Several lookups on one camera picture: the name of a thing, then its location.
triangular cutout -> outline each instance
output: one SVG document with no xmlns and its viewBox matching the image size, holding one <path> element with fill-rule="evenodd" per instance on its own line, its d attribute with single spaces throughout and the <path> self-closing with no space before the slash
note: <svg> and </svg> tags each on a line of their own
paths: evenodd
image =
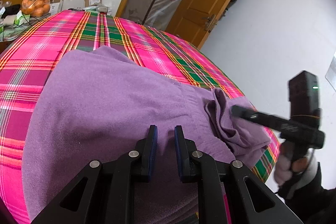
<svg viewBox="0 0 336 224">
<path fill-rule="evenodd" d="M 81 202 L 88 178 L 83 177 L 80 182 L 70 191 L 69 194 L 61 201 L 60 206 L 73 212 L 77 212 Z"/>
<path fill-rule="evenodd" d="M 265 211 L 275 206 L 275 203 L 269 199 L 265 193 L 249 177 L 244 178 L 247 190 L 250 194 L 254 210 L 257 213 Z"/>
</svg>

silver rivet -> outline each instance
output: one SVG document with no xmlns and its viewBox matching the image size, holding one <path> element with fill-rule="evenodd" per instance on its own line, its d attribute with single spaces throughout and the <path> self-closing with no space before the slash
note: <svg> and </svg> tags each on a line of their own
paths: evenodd
<svg viewBox="0 0 336 224">
<path fill-rule="evenodd" d="M 92 162 L 90 162 L 90 167 L 96 168 L 98 166 L 99 166 L 99 161 L 98 160 L 93 160 Z"/>
<path fill-rule="evenodd" d="M 200 158 L 200 157 L 203 156 L 203 153 L 202 153 L 201 151 L 196 150 L 196 151 L 194 151 L 194 152 L 192 153 L 192 155 L 193 155 L 195 158 Z"/>
<path fill-rule="evenodd" d="M 232 165 L 233 165 L 234 167 L 236 167 L 236 168 L 240 168 L 240 167 L 243 166 L 243 164 L 242 164 L 242 162 L 241 162 L 240 160 L 234 160 L 234 161 L 232 162 Z"/>
<path fill-rule="evenodd" d="M 136 150 L 133 150 L 131 152 L 128 153 L 128 155 L 131 157 L 131 158 L 135 158 L 139 155 L 139 152 L 136 151 Z"/>
</svg>

bag of oranges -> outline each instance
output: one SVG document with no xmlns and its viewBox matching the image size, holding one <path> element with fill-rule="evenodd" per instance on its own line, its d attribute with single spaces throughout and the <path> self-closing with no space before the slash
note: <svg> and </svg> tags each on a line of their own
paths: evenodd
<svg viewBox="0 0 336 224">
<path fill-rule="evenodd" d="M 23 0 L 22 12 L 33 17 L 41 17 L 50 11 L 50 0 Z"/>
</svg>

folded fabric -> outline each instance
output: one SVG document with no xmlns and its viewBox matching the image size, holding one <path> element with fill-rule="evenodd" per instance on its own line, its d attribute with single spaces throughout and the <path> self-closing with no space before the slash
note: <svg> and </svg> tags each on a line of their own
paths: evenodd
<svg viewBox="0 0 336 224">
<path fill-rule="evenodd" d="M 237 155 L 252 166 L 258 159 L 249 155 L 261 156 L 266 145 L 261 127 L 249 134 L 251 124 L 231 125 L 231 100 L 221 90 L 214 94 L 140 67 L 106 46 L 65 54 L 36 104 L 25 142 L 22 182 L 30 219 L 90 160 L 116 160 L 133 150 L 151 124 L 158 127 L 156 163 L 152 181 L 135 187 L 135 223 L 175 223 L 191 215 L 197 186 L 179 181 L 176 125 L 199 150 L 224 162 Z"/>
</svg>

bedspread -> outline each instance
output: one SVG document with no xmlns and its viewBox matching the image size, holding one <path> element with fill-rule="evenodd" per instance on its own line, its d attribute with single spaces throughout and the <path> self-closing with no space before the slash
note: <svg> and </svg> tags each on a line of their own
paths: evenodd
<svg viewBox="0 0 336 224">
<path fill-rule="evenodd" d="M 125 19 L 89 12 L 63 11 L 14 41 L 0 55 L 0 197 L 16 221 L 30 223 L 22 190 L 21 160 L 31 114 L 52 70 L 73 49 L 113 47 L 139 66 L 184 84 L 221 88 L 229 98 L 243 93 L 188 42 Z M 278 156 L 272 143 L 253 167 L 266 181 Z"/>
</svg>

